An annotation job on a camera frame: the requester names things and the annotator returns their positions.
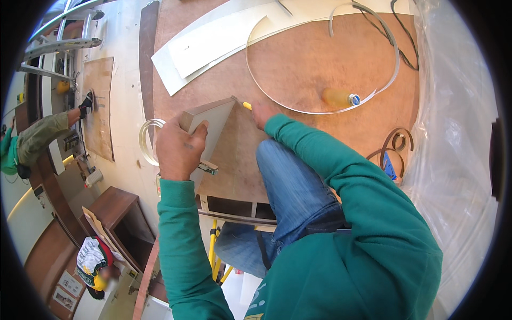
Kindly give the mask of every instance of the hand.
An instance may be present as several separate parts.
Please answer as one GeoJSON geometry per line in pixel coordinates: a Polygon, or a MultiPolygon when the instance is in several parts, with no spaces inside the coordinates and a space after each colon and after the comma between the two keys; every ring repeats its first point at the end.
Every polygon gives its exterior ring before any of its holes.
{"type": "Polygon", "coordinates": [[[267,120],[278,113],[282,113],[276,105],[260,104],[259,102],[252,104],[252,119],[256,127],[265,131],[267,120]]]}
{"type": "Polygon", "coordinates": [[[162,179],[190,180],[190,175],[199,165],[207,134],[206,120],[199,124],[192,135],[180,128],[179,116],[166,122],[158,133],[156,144],[162,179]]]}

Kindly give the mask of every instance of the khaki pants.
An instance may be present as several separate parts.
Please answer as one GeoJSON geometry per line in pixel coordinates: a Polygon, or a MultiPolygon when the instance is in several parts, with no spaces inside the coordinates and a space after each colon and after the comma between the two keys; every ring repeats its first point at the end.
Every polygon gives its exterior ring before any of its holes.
{"type": "Polygon", "coordinates": [[[68,130],[66,112],[46,116],[26,128],[18,135],[18,162],[28,167],[32,166],[48,145],[68,130]]]}

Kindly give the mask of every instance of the brown wooden cabinet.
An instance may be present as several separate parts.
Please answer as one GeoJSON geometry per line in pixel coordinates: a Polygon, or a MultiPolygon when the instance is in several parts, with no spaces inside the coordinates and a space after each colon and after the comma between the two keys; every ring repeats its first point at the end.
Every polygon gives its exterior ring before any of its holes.
{"type": "Polygon", "coordinates": [[[139,206],[139,196],[109,187],[89,210],[121,251],[128,263],[143,272],[155,242],[155,236],[139,206]]]}

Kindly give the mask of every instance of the yellow tool handle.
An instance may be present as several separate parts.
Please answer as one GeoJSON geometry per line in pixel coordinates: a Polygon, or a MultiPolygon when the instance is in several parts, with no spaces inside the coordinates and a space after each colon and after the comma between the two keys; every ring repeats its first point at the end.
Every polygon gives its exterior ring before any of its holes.
{"type": "Polygon", "coordinates": [[[252,111],[252,106],[249,102],[244,102],[242,105],[252,111]]]}

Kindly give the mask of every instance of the poster on wall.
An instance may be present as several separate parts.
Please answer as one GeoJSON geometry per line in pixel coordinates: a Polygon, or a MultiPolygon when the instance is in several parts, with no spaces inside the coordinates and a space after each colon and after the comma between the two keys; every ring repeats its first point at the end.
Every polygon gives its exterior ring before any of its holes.
{"type": "Polygon", "coordinates": [[[59,284],[74,296],[78,296],[83,288],[83,285],[66,270],[64,270],[64,273],[60,277],[59,284]]]}
{"type": "Polygon", "coordinates": [[[71,297],[69,293],[62,290],[61,287],[57,287],[55,289],[55,293],[53,293],[53,300],[63,305],[66,309],[68,309],[71,312],[75,310],[76,299],[71,297]]]}

